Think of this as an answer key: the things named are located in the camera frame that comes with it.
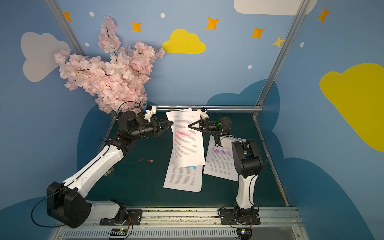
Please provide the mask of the document with pink highlight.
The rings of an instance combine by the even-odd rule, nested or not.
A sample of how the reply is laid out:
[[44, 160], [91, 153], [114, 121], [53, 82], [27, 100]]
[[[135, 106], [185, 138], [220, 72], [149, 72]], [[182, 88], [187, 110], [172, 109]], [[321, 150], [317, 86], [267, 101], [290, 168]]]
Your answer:
[[173, 121], [173, 165], [174, 169], [203, 166], [205, 164], [203, 135], [189, 125], [201, 119], [200, 113], [187, 109], [166, 113]]

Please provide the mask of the document with blue highlight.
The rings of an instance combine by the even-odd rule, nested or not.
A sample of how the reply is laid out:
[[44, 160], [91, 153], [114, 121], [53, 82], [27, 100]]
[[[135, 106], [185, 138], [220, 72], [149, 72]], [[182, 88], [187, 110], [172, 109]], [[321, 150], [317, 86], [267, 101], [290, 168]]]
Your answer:
[[183, 167], [174, 170], [173, 156], [168, 166], [164, 188], [188, 192], [202, 191], [203, 166]]

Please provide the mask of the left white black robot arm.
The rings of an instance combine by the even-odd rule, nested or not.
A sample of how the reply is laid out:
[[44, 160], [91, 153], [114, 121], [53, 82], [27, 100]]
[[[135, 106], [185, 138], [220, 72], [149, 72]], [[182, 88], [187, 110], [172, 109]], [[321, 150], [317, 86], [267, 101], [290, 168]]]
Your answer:
[[62, 226], [77, 228], [86, 221], [100, 220], [102, 224], [129, 224], [127, 207], [118, 201], [87, 201], [93, 186], [121, 161], [136, 145], [137, 140], [158, 137], [174, 123], [158, 119], [153, 111], [124, 112], [116, 119], [119, 129], [107, 145], [77, 173], [62, 183], [53, 182], [45, 198], [47, 215]]

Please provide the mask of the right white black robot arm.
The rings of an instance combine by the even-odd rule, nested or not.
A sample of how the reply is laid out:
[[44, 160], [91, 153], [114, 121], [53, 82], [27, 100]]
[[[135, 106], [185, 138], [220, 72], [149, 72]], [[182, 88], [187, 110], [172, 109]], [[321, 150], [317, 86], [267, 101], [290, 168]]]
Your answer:
[[217, 122], [209, 121], [207, 118], [200, 119], [189, 124], [188, 127], [202, 134], [212, 133], [216, 145], [232, 150], [234, 167], [239, 175], [234, 220], [244, 225], [256, 223], [260, 217], [253, 197], [255, 183], [264, 166], [256, 141], [231, 135], [232, 121], [228, 117], [223, 117]]

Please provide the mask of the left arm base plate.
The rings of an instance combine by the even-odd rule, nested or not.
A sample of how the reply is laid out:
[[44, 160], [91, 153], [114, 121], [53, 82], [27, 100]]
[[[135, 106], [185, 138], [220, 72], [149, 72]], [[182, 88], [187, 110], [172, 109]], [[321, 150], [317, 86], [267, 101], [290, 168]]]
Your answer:
[[112, 219], [101, 219], [100, 226], [139, 226], [142, 219], [143, 210], [125, 209], [119, 211]]

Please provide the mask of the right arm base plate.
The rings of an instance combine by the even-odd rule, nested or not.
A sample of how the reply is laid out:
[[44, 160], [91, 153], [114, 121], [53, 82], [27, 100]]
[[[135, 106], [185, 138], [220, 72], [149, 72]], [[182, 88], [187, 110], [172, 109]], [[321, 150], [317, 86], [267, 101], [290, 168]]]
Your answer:
[[219, 208], [218, 215], [222, 225], [260, 225], [259, 211], [256, 208], [249, 209], [226, 209]]

